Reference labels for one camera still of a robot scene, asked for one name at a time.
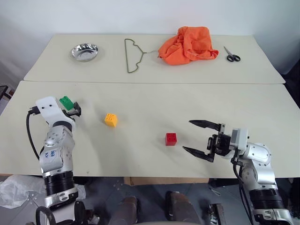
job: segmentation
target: plastic bag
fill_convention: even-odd
[[[78,198],[85,198],[83,185],[76,185]],[[30,191],[45,193],[44,180],[38,177],[12,175],[0,184],[0,206],[13,209],[21,206],[28,198]]]

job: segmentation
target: toy block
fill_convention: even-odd
[[[176,133],[166,133],[165,134],[165,145],[173,146],[177,142]]]
[[[61,98],[60,102],[67,110],[72,109],[74,106],[73,102],[67,96],[64,96],[63,98]]]
[[[106,125],[115,128],[117,126],[117,123],[118,123],[117,115],[108,113],[105,116],[104,122],[105,122]]]

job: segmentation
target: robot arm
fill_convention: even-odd
[[[46,185],[46,207],[53,210],[75,202],[78,197],[72,172],[75,122],[70,114],[80,116],[81,109],[75,103],[74,112],[63,111],[54,97],[40,99],[36,101],[36,106],[49,124],[39,162]]]
[[[249,191],[250,200],[253,204],[252,213],[257,222],[262,225],[293,225],[291,215],[284,208],[282,199],[278,193],[275,182],[275,174],[271,168],[270,150],[260,143],[250,143],[246,129],[234,129],[232,135],[225,135],[225,124],[216,124],[206,120],[191,120],[191,123],[202,127],[212,128],[218,131],[208,140],[207,150],[209,154],[196,149],[183,147],[186,151],[198,158],[214,161],[215,154],[226,159],[231,159],[235,175],[240,181],[240,194],[242,201],[244,193],[245,201],[248,200],[243,187]],[[252,215],[250,206],[245,207],[250,222]]]

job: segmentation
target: yellow lego brick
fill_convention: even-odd
[[[117,123],[118,123],[117,115],[108,113],[105,116],[104,122],[105,122],[106,125],[115,128],[117,126]]]

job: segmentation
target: wire hanger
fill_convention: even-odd
[[[126,41],[132,41],[132,45],[133,45],[133,46],[136,46],[136,47],[140,50],[140,52],[142,53],[140,60],[135,64],[135,66],[136,66],[135,70],[132,70],[132,71],[129,71],[128,57],[127,57],[127,44],[126,44]],[[144,54],[147,54],[147,52],[144,52],[138,45],[135,44],[135,41],[132,40],[132,39],[130,39],[130,38],[124,39],[124,43],[125,43],[125,56],[126,56],[127,73],[130,74],[130,73],[133,73],[133,72],[135,72],[135,71],[138,70],[138,68],[139,68],[138,64],[142,61],[143,55],[144,55]]]

